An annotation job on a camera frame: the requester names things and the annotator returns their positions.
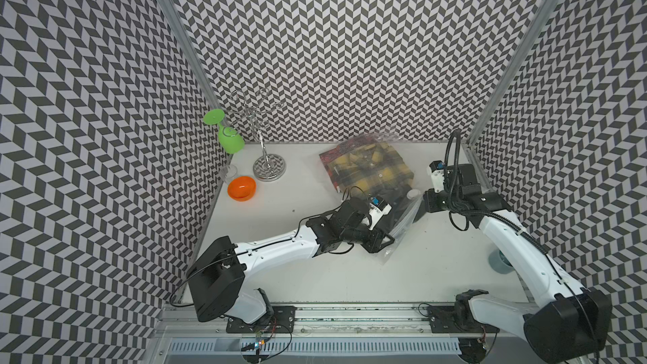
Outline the yellow plaid shirt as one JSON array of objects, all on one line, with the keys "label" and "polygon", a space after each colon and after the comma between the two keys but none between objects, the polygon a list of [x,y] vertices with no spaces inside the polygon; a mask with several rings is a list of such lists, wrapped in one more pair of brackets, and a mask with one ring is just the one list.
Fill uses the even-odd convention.
[{"label": "yellow plaid shirt", "polygon": [[388,143],[368,143],[339,156],[322,157],[334,187],[341,191],[359,188],[367,195],[377,195],[414,184],[414,172]]}]

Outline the clear plastic vacuum bag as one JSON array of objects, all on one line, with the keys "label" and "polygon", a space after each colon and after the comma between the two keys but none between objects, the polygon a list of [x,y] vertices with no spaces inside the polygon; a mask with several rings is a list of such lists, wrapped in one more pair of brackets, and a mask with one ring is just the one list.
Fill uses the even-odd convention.
[{"label": "clear plastic vacuum bag", "polygon": [[340,241],[386,264],[414,222],[422,195],[414,171],[393,145],[394,136],[367,133],[318,155],[340,206],[328,216]]}]

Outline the red black plaid shirt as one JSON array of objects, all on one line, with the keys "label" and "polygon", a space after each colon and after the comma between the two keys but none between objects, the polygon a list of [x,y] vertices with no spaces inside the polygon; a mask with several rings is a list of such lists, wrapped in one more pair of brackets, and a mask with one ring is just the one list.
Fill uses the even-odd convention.
[{"label": "red black plaid shirt", "polygon": [[376,142],[376,134],[362,134],[359,136],[354,136],[353,138],[349,138],[343,143],[338,144],[336,147],[331,148],[326,152],[320,153],[320,162],[322,163],[328,176],[330,177],[330,180],[336,192],[340,193],[340,182],[338,179],[339,175],[334,172],[334,169],[330,166],[330,164],[337,158],[350,153],[356,148],[360,148],[361,146]]}]

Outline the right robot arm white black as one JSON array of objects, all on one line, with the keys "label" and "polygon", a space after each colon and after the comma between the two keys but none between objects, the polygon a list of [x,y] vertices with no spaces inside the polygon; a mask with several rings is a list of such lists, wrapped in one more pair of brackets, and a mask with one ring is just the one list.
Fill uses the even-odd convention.
[{"label": "right robot arm white black", "polygon": [[611,325],[608,295],[591,290],[560,267],[532,237],[496,192],[483,192],[473,165],[432,162],[432,187],[423,195],[420,215],[449,212],[465,217],[502,253],[532,294],[530,303],[512,303],[485,290],[456,296],[454,325],[462,332],[490,326],[525,340],[546,363],[598,357]]}]

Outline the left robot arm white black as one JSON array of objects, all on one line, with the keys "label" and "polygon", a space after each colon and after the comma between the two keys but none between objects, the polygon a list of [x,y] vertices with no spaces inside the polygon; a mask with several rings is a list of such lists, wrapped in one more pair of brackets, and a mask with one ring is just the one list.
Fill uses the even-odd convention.
[{"label": "left robot arm white black", "polygon": [[264,290],[247,293],[244,284],[263,271],[334,254],[341,244],[359,244],[377,254],[395,238],[379,227],[392,206],[382,197],[352,197],[328,212],[305,217],[289,233],[235,244],[224,236],[211,243],[188,270],[186,284],[197,319],[222,316],[247,325],[266,324],[274,311]]}]

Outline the grey blue cup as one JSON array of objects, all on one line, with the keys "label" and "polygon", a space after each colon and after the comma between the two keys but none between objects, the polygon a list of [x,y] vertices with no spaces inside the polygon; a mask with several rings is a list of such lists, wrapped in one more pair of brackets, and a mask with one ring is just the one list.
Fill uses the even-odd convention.
[{"label": "grey blue cup", "polygon": [[510,261],[498,249],[489,255],[488,262],[490,267],[499,274],[506,275],[515,271]]}]

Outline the chrome glass holder stand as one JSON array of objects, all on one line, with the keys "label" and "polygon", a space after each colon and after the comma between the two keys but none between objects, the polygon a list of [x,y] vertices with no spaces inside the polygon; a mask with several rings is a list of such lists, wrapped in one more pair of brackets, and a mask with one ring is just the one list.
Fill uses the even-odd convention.
[{"label": "chrome glass holder stand", "polygon": [[238,119],[249,125],[254,140],[260,145],[261,156],[254,161],[252,170],[254,178],[265,183],[277,181],[286,173],[286,160],[276,153],[269,153],[266,146],[264,129],[267,121],[272,113],[283,106],[278,100],[269,101],[267,106],[263,106],[263,101],[269,99],[269,93],[261,89],[259,94],[262,101],[254,103],[250,92],[236,91],[233,93],[234,108],[231,110]]}]

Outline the orange plastic bowl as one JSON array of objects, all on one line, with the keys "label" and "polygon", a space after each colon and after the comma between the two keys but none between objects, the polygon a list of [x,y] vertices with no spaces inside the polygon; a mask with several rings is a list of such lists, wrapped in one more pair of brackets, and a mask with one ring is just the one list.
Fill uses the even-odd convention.
[{"label": "orange plastic bowl", "polygon": [[247,202],[256,192],[256,181],[249,176],[239,176],[227,187],[227,195],[236,202]]}]

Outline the clear plastic cup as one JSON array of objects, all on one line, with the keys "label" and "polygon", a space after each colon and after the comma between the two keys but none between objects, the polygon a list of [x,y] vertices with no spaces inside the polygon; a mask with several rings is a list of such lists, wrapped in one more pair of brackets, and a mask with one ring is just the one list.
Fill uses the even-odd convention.
[{"label": "clear plastic cup", "polygon": [[235,165],[228,164],[222,168],[220,175],[225,183],[230,183],[238,176],[238,169]]}]

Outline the green plastic wine glass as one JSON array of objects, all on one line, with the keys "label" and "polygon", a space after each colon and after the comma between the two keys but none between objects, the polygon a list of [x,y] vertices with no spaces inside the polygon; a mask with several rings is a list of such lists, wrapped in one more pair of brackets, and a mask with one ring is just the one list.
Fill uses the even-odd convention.
[{"label": "green plastic wine glass", "polygon": [[245,147],[244,138],[236,129],[225,123],[225,112],[221,109],[213,109],[203,117],[207,126],[217,126],[217,139],[225,153],[235,154]]}]

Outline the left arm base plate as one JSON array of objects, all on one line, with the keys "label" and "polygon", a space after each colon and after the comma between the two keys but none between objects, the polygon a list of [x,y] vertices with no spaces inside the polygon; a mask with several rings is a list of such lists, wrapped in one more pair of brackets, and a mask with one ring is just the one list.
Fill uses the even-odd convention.
[{"label": "left arm base plate", "polygon": [[264,290],[239,294],[234,306],[225,313],[228,334],[251,335],[255,333],[291,334],[294,329],[297,307],[272,305]]}]

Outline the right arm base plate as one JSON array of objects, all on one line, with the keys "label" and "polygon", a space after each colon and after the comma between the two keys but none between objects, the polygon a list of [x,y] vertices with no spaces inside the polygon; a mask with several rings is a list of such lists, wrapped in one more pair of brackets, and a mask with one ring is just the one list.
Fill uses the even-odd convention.
[{"label": "right arm base plate", "polygon": [[446,305],[428,305],[426,318],[434,334],[440,333],[474,333],[493,334],[499,331],[492,325],[478,322],[472,315],[469,301],[476,296],[487,295],[484,290],[468,290],[456,296],[454,303]]}]

